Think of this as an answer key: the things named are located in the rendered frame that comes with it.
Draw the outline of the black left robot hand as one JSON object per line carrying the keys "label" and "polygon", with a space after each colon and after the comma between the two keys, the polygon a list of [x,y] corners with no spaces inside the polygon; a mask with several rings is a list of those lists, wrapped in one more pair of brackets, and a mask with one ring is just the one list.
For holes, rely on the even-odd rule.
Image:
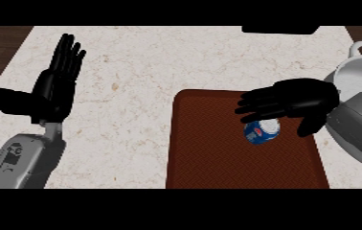
{"label": "black left robot hand", "polygon": [[85,50],[75,37],[63,34],[32,91],[26,93],[0,88],[0,112],[29,116],[32,124],[62,123],[72,109],[84,55]]}

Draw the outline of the white pot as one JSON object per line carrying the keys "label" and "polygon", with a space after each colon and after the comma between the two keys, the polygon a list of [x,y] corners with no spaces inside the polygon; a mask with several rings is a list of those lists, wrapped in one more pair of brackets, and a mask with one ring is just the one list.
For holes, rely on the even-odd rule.
{"label": "white pot", "polygon": [[362,92],[362,41],[356,41],[348,47],[347,59],[340,63],[325,81],[332,82],[340,91],[340,100],[345,102]]}

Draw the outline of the brown rectangular tray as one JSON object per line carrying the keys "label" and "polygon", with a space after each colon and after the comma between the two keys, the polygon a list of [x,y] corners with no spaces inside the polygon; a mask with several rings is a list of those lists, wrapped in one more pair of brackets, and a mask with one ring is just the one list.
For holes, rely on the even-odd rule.
{"label": "brown rectangular tray", "polygon": [[235,113],[241,93],[184,89],[173,102],[168,189],[326,189],[312,136],[298,118],[279,119],[279,135],[261,145],[244,136]]}

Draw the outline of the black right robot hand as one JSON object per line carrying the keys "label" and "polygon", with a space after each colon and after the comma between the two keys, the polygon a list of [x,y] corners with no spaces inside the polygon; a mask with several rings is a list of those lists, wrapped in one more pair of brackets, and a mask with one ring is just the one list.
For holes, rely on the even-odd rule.
{"label": "black right robot hand", "polygon": [[301,118],[297,135],[319,132],[326,115],[340,105],[340,92],[332,82],[316,79],[280,80],[270,87],[241,95],[236,114],[247,114],[244,124],[280,117]]}

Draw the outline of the blue and white can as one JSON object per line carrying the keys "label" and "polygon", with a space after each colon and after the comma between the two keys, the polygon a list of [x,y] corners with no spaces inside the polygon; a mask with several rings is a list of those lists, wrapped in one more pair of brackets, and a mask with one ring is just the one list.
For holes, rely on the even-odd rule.
{"label": "blue and white can", "polygon": [[264,144],[279,136],[279,120],[261,120],[245,124],[244,136],[254,144]]}

